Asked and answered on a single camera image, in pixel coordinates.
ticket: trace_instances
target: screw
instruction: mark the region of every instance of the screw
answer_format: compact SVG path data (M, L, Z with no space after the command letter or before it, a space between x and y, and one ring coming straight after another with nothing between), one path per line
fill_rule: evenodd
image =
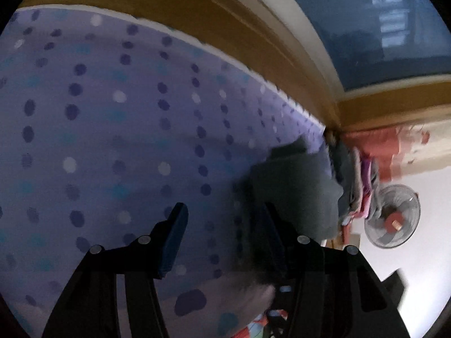
M146 245L146 244L150 243L150 236L148 236L148 235L140 236L138 238L138 243L140 243L142 245Z
M305 235L299 235L298 236L298 243L307 245L308 243L310 243L310 238L308 236L305 236Z
M357 255L359 253L359 249L354 245L349 245L346 251L351 255Z
M102 251L102 247L100 245L93 245L89 249L89 252L91 254L99 254Z

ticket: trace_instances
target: white wall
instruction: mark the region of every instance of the white wall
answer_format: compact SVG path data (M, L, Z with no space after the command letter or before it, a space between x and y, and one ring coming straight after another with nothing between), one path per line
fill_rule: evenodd
M383 280L401 268L408 283L400 313L412 338L421 338L451 296L451 167L403 178L419 193L421 217L417 230L394 249L375 247L363 220L353 222L361 234L360 250Z

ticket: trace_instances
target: glass window pane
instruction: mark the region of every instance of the glass window pane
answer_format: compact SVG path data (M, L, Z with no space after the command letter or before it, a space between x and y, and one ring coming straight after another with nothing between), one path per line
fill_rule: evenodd
M429 0L296 0L345 90L451 73L451 33Z

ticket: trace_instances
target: polka dot bedsheet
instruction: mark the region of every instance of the polka dot bedsheet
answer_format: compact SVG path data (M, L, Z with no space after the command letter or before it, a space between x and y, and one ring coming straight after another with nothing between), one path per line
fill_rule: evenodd
M33 338L91 245L129 244L176 202L189 224L156 287L189 319L227 292L215 281L249 251L239 183L250 167L300 135L309 152L323 146L315 118L233 58L88 6L12 16L0 36L0 122L0 292ZM239 320L209 317L218 337Z

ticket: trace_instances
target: fan guard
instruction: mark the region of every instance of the fan guard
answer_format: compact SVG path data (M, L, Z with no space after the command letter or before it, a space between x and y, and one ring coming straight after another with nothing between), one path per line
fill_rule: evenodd
M365 233L368 239L379 248L395 248L405 243L414 233L420 219L420 202L416 193L404 185L390 185L380 192L382 215L378 219L365 220ZM386 228L388 217L402 213L402 226L390 233Z

